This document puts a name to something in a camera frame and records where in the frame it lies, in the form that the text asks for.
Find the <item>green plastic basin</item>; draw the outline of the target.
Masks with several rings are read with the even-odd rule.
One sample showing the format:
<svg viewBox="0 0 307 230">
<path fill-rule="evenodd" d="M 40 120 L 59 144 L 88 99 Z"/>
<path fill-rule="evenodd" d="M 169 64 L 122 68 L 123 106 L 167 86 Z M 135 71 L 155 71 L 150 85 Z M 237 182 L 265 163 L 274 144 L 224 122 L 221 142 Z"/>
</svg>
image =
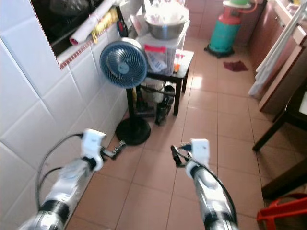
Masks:
<svg viewBox="0 0 307 230">
<path fill-rule="evenodd" d="M 250 0 L 223 0 L 222 4 L 226 7 L 238 9 L 248 9 L 254 5 Z"/>
</svg>

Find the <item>dark red floor cloth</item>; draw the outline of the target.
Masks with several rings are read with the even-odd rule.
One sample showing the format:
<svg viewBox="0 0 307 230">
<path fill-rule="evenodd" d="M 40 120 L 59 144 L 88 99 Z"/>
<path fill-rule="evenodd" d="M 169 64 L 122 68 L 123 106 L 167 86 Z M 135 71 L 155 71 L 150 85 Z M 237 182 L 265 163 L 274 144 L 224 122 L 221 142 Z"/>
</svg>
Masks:
<svg viewBox="0 0 307 230">
<path fill-rule="evenodd" d="M 246 64 L 243 63 L 243 61 L 224 61 L 223 62 L 223 67 L 226 68 L 229 71 L 232 72 L 243 72 L 243 71 L 248 71 L 249 68 L 246 66 Z"/>
</svg>

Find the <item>red plastic stool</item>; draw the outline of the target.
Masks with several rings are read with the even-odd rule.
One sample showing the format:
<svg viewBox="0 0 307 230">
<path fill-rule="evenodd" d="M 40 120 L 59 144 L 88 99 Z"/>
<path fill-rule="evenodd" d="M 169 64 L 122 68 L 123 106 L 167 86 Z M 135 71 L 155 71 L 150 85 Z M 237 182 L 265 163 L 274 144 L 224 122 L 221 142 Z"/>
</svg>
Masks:
<svg viewBox="0 0 307 230">
<path fill-rule="evenodd" d="M 272 201 L 257 213 L 257 222 L 265 230 L 277 230 L 275 219 L 307 215 L 307 194 L 294 193 Z"/>
</svg>

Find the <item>blue standing fan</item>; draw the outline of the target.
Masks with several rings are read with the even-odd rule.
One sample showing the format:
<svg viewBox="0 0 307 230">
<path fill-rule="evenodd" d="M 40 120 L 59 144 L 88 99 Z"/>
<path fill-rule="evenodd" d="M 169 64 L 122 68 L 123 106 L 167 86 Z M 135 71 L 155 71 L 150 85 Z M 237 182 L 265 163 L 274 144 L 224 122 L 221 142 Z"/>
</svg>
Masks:
<svg viewBox="0 0 307 230">
<path fill-rule="evenodd" d="M 126 90 L 129 116 L 118 124 L 117 138 L 130 146 L 143 144 L 151 135 L 151 127 L 135 114 L 133 90 L 140 86 L 148 73 L 144 49 L 134 39 L 121 38 L 103 49 L 99 65 L 109 83 Z"/>
</svg>

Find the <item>white plastic bag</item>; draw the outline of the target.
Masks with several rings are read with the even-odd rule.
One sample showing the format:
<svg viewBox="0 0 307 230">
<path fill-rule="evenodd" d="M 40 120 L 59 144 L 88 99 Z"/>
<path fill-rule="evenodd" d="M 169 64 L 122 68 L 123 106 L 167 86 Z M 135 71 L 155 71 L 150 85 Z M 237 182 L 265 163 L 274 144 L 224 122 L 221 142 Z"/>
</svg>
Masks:
<svg viewBox="0 0 307 230">
<path fill-rule="evenodd" d="M 189 10 L 184 0 L 148 0 L 145 19 L 153 24 L 178 24 L 189 19 Z"/>
</svg>

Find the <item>reddish brown cabinet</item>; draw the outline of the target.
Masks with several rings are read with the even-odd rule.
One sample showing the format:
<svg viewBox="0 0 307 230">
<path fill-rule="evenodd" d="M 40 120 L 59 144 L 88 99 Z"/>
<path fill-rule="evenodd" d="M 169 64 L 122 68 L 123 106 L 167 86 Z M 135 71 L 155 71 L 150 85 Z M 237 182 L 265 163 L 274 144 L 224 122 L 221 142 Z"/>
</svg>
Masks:
<svg viewBox="0 0 307 230">
<path fill-rule="evenodd" d="M 291 24 L 294 14 L 290 0 L 266 0 L 248 44 L 254 70 L 265 71 L 261 88 L 254 95 L 263 113 L 280 112 L 301 83 L 307 81 L 307 9 L 296 25 Z M 268 61 L 267 55 L 285 28 L 292 28 L 292 34 L 280 47 L 278 59 Z"/>
</svg>

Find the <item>clear plastic box red label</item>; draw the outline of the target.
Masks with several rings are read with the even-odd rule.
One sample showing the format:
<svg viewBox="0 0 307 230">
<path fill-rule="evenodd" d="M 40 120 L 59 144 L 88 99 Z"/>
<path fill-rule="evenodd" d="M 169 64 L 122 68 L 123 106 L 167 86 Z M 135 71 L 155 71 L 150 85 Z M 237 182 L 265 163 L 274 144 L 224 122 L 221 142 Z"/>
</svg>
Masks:
<svg viewBox="0 0 307 230">
<path fill-rule="evenodd" d="M 147 34 L 137 38 L 144 48 L 150 74 L 172 75 L 178 71 L 184 55 L 181 53 L 185 38 L 158 40 Z"/>
</svg>

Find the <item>teal gas cylinder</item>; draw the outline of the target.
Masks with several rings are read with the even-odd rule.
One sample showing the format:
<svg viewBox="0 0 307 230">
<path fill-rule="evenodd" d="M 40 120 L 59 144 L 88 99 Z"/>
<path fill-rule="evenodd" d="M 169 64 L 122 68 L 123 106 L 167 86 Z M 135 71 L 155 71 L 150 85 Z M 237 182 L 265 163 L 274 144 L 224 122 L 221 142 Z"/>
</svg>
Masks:
<svg viewBox="0 0 307 230">
<path fill-rule="evenodd" d="M 225 58 L 233 55 L 233 44 L 241 24 L 242 9 L 250 8 L 251 4 L 240 6 L 231 0 L 224 0 L 224 11 L 219 16 L 213 29 L 212 37 L 204 51 L 217 57 Z"/>
</svg>

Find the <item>white pole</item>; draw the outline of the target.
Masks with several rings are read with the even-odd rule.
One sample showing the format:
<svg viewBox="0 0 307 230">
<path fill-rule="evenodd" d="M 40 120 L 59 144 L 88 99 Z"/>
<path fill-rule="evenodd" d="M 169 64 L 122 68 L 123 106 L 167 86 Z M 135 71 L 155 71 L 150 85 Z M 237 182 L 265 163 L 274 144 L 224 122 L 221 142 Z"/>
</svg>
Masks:
<svg viewBox="0 0 307 230">
<path fill-rule="evenodd" d="M 256 68 L 255 72 L 255 83 L 252 85 L 248 94 L 252 97 L 260 94 L 264 84 L 268 81 L 270 74 L 275 66 L 275 63 L 280 58 L 285 44 L 289 42 L 290 38 L 296 27 L 305 18 L 305 13 L 307 12 L 307 3 L 301 4 L 298 9 L 296 9 L 293 14 L 292 19 L 285 24 L 283 32 L 278 37 L 272 48 L 270 48 L 263 62 Z"/>
</svg>

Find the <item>large steel mixing bowl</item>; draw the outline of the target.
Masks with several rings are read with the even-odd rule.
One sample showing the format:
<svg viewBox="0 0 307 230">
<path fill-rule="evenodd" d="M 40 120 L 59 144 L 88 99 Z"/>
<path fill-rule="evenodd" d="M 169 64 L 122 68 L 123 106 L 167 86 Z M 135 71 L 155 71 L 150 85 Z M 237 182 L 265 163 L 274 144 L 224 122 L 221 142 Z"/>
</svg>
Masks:
<svg viewBox="0 0 307 230">
<path fill-rule="evenodd" d="M 178 21 L 163 22 L 153 15 L 146 15 L 145 22 L 151 36 L 158 40 L 178 39 L 186 29 L 190 20 L 187 17 L 181 17 Z"/>
</svg>

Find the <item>dark wooden table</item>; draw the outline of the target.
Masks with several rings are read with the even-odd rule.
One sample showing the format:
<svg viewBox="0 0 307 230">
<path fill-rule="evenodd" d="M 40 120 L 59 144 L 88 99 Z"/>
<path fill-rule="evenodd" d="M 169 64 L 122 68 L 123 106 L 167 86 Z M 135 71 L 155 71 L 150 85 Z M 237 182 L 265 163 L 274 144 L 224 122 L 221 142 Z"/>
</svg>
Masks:
<svg viewBox="0 0 307 230">
<path fill-rule="evenodd" d="M 285 123 L 307 131 L 307 79 L 292 94 L 285 108 L 276 116 L 267 132 L 255 142 L 252 150 L 259 151 Z M 264 199 L 274 200 L 304 184 L 307 184 L 307 157 L 265 184 L 261 192 Z"/>
</svg>

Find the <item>rolled white paper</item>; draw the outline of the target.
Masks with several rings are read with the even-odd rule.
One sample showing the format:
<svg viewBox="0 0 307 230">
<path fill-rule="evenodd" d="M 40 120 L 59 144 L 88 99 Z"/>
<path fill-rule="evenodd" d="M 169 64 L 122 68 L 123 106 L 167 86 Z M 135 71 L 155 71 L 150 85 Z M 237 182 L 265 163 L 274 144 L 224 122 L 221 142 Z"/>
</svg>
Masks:
<svg viewBox="0 0 307 230">
<path fill-rule="evenodd" d="M 90 13 L 85 22 L 83 22 L 83 24 L 81 24 L 81 26 L 79 26 L 70 36 L 70 43 L 72 45 L 83 43 L 88 35 L 94 30 L 95 26 L 99 24 L 103 16 L 111 9 L 111 7 L 118 6 L 119 2 L 120 0 L 103 0 L 101 4 Z"/>
</svg>

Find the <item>black bottle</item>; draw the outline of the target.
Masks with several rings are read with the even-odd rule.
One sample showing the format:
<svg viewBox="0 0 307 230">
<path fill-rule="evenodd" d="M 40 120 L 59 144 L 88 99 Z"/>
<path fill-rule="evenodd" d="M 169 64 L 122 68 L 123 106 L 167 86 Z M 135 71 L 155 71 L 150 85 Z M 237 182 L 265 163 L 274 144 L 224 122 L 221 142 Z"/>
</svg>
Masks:
<svg viewBox="0 0 307 230">
<path fill-rule="evenodd" d="M 161 101 L 156 104 L 155 124 L 159 126 L 166 122 L 167 116 L 173 107 L 173 103 L 175 103 L 175 97 L 172 96 L 172 94 L 175 94 L 176 90 L 173 85 L 166 85 L 163 91 L 166 92 L 166 94 L 163 94 Z"/>
</svg>

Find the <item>black side table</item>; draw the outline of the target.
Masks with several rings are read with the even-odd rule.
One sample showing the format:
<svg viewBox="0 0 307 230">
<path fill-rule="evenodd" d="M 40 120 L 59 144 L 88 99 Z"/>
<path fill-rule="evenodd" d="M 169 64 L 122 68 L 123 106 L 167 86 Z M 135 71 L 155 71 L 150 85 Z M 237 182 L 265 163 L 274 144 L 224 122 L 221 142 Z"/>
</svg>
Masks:
<svg viewBox="0 0 307 230">
<path fill-rule="evenodd" d="M 191 62 L 194 57 L 194 52 L 188 50 L 179 50 L 177 52 L 180 59 L 178 59 L 179 68 L 178 71 L 172 75 L 161 75 L 161 74 L 147 74 L 146 79 L 159 80 L 163 82 L 169 82 L 175 84 L 175 92 L 166 92 L 164 90 L 158 90 L 155 88 L 148 88 L 153 92 L 168 95 L 174 99 L 173 103 L 173 116 L 178 115 L 178 106 L 180 104 L 181 98 L 187 89 L 187 79 L 190 72 Z"/>
</svg>

